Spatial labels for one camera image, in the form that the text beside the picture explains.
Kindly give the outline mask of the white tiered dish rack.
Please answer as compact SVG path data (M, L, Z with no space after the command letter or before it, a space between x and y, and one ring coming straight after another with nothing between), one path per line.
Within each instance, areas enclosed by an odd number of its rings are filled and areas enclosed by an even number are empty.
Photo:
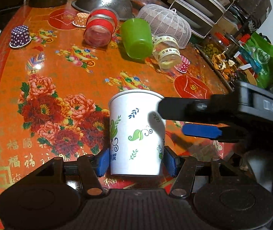
M192 33L204 39L236 0L174 0L170 6L185 19Z

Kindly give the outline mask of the steel colander bowl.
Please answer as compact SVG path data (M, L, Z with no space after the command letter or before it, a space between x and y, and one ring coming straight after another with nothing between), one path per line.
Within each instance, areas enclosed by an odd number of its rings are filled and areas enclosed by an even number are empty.
M121 21L134 18L130 0L75 0L72 7L80 12L89 13L96 8L110 8L118 14Z

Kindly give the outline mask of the purple polka dot cupcake liner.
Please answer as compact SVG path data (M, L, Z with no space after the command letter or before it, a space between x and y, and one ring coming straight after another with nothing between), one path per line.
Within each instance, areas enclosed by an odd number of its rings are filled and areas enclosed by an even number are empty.
M11 31L9 46L14 49L22 48L31 42L29 27L19 25Z

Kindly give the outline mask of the white paper cup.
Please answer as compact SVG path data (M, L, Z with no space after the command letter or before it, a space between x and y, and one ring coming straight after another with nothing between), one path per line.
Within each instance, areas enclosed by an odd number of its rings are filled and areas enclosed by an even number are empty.
M150 90L127 90L109 101L110 173L159 176L166 121L158 113L163 96Z

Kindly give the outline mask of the red banded plastic jar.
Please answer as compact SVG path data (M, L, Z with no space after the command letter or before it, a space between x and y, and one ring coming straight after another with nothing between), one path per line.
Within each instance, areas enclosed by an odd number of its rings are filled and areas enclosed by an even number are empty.
M108 7L99 7L92 10L86 21L83 35L85 42L95 48L109 44L119 22L116 11Z

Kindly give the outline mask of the red lid pickle jar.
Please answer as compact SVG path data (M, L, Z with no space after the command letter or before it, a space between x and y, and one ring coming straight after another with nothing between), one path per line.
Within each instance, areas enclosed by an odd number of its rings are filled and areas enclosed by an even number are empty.
M214 55L219 55L226 51L230 42L223 34L215 32L209 34L201 44L201 49L205 55L211 60Z

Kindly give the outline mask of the clear jar with ribbon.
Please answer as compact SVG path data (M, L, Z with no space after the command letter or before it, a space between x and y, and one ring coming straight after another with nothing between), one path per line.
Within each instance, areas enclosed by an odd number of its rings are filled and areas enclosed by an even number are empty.
M170 35L153 37L153 56L162 71L182 64L177 40Z

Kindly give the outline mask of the tray of dried peels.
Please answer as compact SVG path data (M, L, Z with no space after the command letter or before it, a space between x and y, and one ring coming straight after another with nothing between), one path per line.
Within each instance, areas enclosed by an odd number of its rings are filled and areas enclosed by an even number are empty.
M233 91L237 81L257 85L255 72L249 63L243 61L240 53L238 57L229 58L225 53L219 53L216 47L212 47L212 44L209 48L208 44L205 46L196 44L195 48L229 91Z

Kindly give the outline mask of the red polka dot cupcake liner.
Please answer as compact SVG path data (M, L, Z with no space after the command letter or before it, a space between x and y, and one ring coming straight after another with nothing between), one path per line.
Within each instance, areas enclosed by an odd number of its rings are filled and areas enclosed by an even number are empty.
M182 73L185 74L187 72L187 69L190 65L190 61L183 55L181 55L181 64L178 64L175 66L175 69Z

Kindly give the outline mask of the orange polka dot cupcake liner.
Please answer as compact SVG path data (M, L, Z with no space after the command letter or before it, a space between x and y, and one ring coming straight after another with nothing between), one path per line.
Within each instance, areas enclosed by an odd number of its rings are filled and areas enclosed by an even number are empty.
M78 14L76 14L74 21L72 22L72 24L74 26L80 27L80 28L85 28L86 27L86 23L87 23L87 18L88 18L87 13L84 12L79 12Z

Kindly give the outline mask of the white mesh food cover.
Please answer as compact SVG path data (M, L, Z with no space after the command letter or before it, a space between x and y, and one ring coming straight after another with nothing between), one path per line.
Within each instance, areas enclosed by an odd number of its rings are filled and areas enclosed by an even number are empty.
M169 35L175 38L180 49L184 49L191 38L190 24L174 8L148 4L140 9L137 18L149 23L152 36Z

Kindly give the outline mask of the green shopping bag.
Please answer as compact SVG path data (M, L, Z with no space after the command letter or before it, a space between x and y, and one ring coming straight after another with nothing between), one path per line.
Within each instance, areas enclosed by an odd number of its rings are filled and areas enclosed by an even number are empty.
M257 86L263 89L273 84L273 45L257 32L245 34L239 40L244 48L244 56L256 73Z

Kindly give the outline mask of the green plastic cup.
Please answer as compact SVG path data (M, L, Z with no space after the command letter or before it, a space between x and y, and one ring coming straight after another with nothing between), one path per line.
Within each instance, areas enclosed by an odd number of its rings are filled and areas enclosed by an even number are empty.
M120 35L130 58L143 60L152 54L152 34L147 21L140 18L125 21L120 28Z

